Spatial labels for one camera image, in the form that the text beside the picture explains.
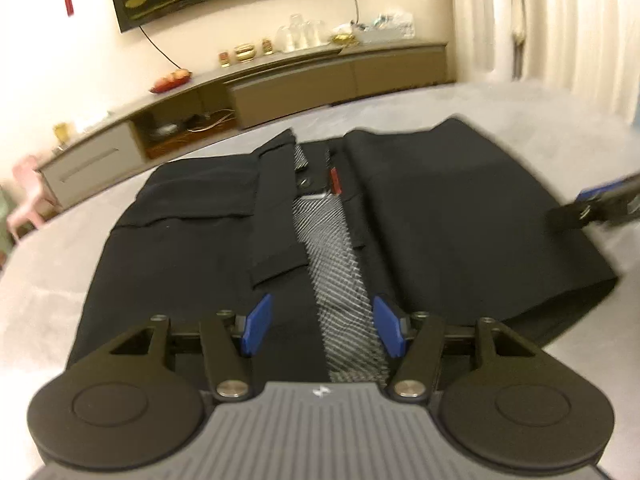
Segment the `clear glass cups set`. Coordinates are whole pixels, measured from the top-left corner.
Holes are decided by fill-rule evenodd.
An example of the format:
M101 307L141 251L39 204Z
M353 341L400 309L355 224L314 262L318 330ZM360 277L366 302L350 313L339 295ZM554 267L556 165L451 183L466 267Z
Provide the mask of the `clear glass cups set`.
M325 46L330 42L324 21L305 20L302 14L292 14L288 24L276 32L274 45L279 52L291 53Z

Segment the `white storage box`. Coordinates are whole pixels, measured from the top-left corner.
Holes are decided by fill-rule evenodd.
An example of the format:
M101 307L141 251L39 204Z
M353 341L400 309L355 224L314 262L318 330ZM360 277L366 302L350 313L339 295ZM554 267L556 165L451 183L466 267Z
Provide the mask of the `white storage box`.
M413 15L396 10L380 14L370 24L352 24L352 34L360 44L386 44L416 38Z

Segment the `pink plastic chair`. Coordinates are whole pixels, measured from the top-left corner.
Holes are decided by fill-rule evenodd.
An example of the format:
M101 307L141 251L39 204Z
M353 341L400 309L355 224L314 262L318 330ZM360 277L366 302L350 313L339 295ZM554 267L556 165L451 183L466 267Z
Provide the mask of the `pink plastic chair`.
M53 208L58 206L58 201L44 182L43 175L38 170L38 158L35 155L27 155L20 159L13 167L14 180L23 189L24 197L21 203L6 217L6 227L11 233L14 242L18 243L18 228L29 222L35 229L41 229L46 220L38 211L40 203L48 203Z

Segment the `long grey TV cabinet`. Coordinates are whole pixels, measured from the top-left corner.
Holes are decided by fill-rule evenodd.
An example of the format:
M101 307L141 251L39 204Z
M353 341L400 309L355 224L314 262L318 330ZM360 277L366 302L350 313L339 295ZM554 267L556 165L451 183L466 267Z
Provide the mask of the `long grey TV cabinet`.
M70 208L153 164L317 107L448 82L447 47L425 40L324 46L216 68L114 110L39 170Z

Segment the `yellow cup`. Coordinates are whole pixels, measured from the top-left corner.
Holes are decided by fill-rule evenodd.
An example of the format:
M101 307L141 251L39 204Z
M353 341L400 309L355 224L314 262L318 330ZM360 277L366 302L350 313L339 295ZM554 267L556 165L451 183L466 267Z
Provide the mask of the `yellow cup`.
M59 122L58 124L53 126L53 132L58 140L58 144L66 145L70 142L70 133L72 132L72 127L68 122Z

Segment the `white curtain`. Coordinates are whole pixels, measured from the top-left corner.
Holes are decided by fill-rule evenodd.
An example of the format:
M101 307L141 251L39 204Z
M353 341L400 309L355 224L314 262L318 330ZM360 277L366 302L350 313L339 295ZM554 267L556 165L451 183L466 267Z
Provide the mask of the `white curtain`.
M536 80L632 122L639 0L452 0L464 82Z

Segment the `gold ornament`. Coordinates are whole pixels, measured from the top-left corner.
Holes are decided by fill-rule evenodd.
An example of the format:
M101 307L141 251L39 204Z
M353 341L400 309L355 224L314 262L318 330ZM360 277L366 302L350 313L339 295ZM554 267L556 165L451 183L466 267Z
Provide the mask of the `gold ornament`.
M254 60L256 56L256 48L254 44L240 44L233 49L235 61L245 63Z

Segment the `black trousers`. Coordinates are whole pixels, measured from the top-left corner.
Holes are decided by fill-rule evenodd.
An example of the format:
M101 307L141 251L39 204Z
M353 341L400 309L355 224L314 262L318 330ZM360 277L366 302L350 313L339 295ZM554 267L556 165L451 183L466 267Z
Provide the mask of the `black trousers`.
M162 314L194 324L262 300L256 382L380 382L375 300L451 325L483 316L548 344L617 275L554 197L458 118L426 131L352 130L155 170L107 237L70 360Z

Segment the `red fruit plate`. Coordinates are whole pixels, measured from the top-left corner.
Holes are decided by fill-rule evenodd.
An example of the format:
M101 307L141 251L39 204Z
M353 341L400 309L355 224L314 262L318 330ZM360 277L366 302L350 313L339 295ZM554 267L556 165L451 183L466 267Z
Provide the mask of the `red fruit plate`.
M175 88L181 87L191 80L192 73L190 70L179 68L174 70L166 76L163 76L154 82L150 88L150 92L153 94L161 94Z

